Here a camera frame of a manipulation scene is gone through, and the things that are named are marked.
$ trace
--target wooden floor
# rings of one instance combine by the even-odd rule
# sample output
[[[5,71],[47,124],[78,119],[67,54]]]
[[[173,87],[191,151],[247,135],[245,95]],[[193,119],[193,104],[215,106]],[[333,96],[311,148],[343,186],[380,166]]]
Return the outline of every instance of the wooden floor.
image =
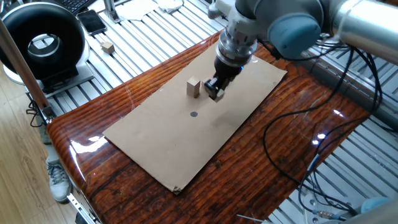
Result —
[[[0,223],[75,223],[72,205],[58,204],[51,196],[47,151],[37,128],[30,127],[28,105],[25,88],[11,82],[1,65]]]

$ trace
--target wooden pole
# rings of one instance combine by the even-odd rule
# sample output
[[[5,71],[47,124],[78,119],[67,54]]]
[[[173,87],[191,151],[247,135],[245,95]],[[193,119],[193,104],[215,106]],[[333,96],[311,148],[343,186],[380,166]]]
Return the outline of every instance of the wooden pole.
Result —
[[[44,96],[43,91],[40,89],[33,76],[32,71],[26,64],[22,54],[19,52],[17,45],[12,39],[10,33],[7,30],[6,25],[0,19],[0,47],[3,52],[7,55],[8,60],[10,60],[12,66],[16,69],[18,75],[22,78],[25,86],[32,95],[34,101],[37,103],[39,108],[43,111],[45,108],[48,109],[50,106],[49,101]]]

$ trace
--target wooden table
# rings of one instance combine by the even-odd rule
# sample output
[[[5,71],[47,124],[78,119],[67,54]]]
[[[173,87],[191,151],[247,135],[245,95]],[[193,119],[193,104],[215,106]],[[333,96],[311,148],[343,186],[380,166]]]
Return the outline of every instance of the wooden table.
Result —
[[[264,49],[256,55],[288,73],[179,195],[102,135],[217,39],[210,37],[48,125],[63,165],[103,223],[244,223],[249,221],[237,214],[265,219],[297,187],[266,158],[264,126],[279,114],[326,99],[331,90],[305,69],[275,61]],[[269,152],[284,170],[302,178],[304,163],[313,157],[312,136],[364,115],[362,108],[337,95],[322,109],[276,122],[267,134]]]

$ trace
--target shoe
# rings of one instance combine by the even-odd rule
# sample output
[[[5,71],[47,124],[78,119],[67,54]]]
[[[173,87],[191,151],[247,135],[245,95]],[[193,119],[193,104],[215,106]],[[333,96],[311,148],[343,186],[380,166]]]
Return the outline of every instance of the shoe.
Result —
[[[50,191],[52,197],[58,203],[66,202],[68,200],[68,194],[72,192],[72,183],[70,182],[67,173],[59,161],[45,161],[45,163],[47,164],[47,170],[49,172]]]

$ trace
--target small wooden cube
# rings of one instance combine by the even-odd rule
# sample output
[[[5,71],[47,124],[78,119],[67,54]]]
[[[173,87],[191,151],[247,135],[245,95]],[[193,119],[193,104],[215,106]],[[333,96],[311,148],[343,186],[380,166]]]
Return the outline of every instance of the small wooden cube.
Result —
[[[112,54],[114,52],[114,45],[109,42],[101,43],[102,50],[107,54]]]
[[[199,96],[199,93],[200,93],[200,80],[195,77],[191,77],[187,81],[187,95],[196,98]]]

